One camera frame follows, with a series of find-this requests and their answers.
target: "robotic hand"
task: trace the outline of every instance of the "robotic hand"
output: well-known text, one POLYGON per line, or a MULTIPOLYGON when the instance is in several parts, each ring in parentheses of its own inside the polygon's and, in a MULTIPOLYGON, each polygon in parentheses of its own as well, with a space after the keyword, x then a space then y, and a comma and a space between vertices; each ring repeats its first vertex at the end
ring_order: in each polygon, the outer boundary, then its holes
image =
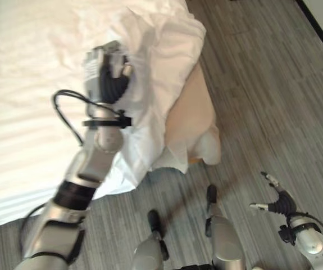
POLYGON ((311 263, 311 270, 323 270, 323 235, 318 225, 323 224, 308 213, 297 212, 297 206, 290 194, 284 190, 277 179, 265 172, 261 173, 269 185, 279 194, 279 199, 270 204, 250 204, 258 210, 266 210, 286 216, 287 226, 280 226, 279 235, 286 243, 295 246, 311 263))
POLYGON ((23 261, 16 270, 66 270, 77 258, 85 230, 83 220, 96 189, 109 172, 115 154, 122 147, 120 128, 131 125, 123 111, 112 105, 128 87, 132 68, 114 41, 88 52, 85 60, 85 86, 89 98, 60 90, 54 106, 61 119, 77 136, 81 150, 75 155, 54 198, 46 203, 22 247, 23 261), (114 76, 111 61, 121 59, 119 75, 114 76), (57 105, 58 96, 78 98, 87 105, 90 119, 85 141, 72 128, 57 105))

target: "silver robot arm segment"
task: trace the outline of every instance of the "silver robot arm segment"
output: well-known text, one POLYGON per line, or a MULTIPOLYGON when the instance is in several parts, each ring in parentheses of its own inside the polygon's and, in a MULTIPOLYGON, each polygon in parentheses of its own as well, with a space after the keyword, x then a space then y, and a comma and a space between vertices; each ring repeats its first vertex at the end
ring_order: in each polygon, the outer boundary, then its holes
POLYGON ((323 235, 312 219, 319 223, 320 221, 307 213, 297 212, 295 201, 281 187, 279 181, 267 173, 262 172, 261 174, 269 182, 269 185, 277 191, 279 199, 270 204, 253 203, 250 204, 250 207, 285 215, 288 225, 280 226, 279 235, 281 239, 294 245, 308 259, 312 270, 323 270, 323 235))
POLYGON ((131 75, 127 62, 119 76, 111 75, 110 59, 118 51, 119 43, 111 42, 87 54, 85 86, 91 102, 85 140, 54 198, 35 221, 22 249, 23 261, 15 270, 66 270, 79 255, 89 204, 122 147, 120 128, 131 124, 131 119, 112 109, 131 75))

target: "gray wood-grain floor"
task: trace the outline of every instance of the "gray wood-grain floor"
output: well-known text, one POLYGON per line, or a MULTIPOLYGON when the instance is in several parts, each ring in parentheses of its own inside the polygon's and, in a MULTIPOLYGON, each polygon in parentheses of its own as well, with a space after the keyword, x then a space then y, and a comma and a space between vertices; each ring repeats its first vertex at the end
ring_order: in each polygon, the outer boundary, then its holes
MULTIPOLYGON (((247 266, 308 269, 277 229, 284 219, 248 204, 276 199, 259 175, 277 176, 301 210, 323 220, 323 44, 292 0, 188 0, 204 23, 201 63, 222 139, 218 166, 149 173, 133 192, 93 203, 87 239, 71 269, 128 269, 145 239, 147 211, 167 226, 165 269, 210 261, 204 236, 205 190, 214 183, 220 206, 235 224, 247 266)), ((20 220, 0 226, 0 269, 19 261, 20 220)))

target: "wall baseboard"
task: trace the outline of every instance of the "wall baseboard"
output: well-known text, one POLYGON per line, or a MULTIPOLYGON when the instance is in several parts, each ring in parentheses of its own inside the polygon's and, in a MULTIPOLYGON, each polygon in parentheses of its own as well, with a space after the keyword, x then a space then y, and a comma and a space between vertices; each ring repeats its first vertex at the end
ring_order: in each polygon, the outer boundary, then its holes
POLYGON ((317 20, 315 19, 315 17, 311 13, 311 11, 308 9, 308 7, 306 6, 306 4, 304 3, 303 0, 295 0, 295 1, 297 2, 298 6, 302 10, 302 12, 305 14, 305 16, 306 16, 307 20, 310 22, 311 26, 314 28, 316 34, 319 36, 319 38, 323 42, 323 29, 321 28, 321 26, 319 25, 319 23, 317 22, 317 20))

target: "black wire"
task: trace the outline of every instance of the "black wire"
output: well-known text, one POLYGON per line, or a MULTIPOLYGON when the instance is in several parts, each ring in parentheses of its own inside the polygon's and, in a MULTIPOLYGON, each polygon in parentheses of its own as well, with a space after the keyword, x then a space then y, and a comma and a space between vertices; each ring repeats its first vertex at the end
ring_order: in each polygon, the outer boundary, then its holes
POLYGON ((317 218, 315 218, 314 216, 310 215, 309 213, 302 213, 302 212, 295 212, 295 213, 291 213, 287 216, 286 222, 288 227, 291 229, 291 218, 292 217, 306 217, 306 218, 310 218, 315 220, 317 223, 319 223, 321 225, 321 227, 323 228, 323 223, 321 221, 319 221, 317 218))
POLYGON ((102 104, 97 104, 93 101, 91 101, 90 99, 88 99, 87 97, 83 96, 82 94, 75 92, 73 90, 67 90, 67 89, 61 89, 59 91, 57 91, 52 98, 52 102, 53 102, 53 106, 54 109, 56 110, 56 112, 58 113, 59 117, 61 118, 61 120, 69 127, 69 129, 72 131, 72 133, 74 134, 74 136, 76 137, 78 143, 80 146, 82 146, 84 144, 83 139, 81 138, 80 134, 76 131, 76 129, 70 124, 70 122, 66 119, 66 117, 64 116, 64 114, 62 113, 62 111, 59 109, 59 104, 57 102, 58 96, 67 96, 67 97, 73 97, 73 98, 77 98, 78 100, 82 100, 87 104, 91 104, 94 105, 96 107, 101 107, 104 108, 106 110, 111 111, 112 113, 121 116, 122 113, 113 110, 112 108, 109 108, 107 106, 104 106, 102 104))
POLYGON ((32 214, 34 214, 36 211, 38 211, 39 209, 43 208, 46 205, 46 203, 44 204, 40 204, 39 206, 35 207, 32 211, 29 212, 29 214, 27 214, 24 218, 24 220, 22 221, 21 227, 19 229, 19 251, 20 254, 22 255, 22 232, 24 231, 24 228, 29 220, 29 218, 31 217, 32 214))

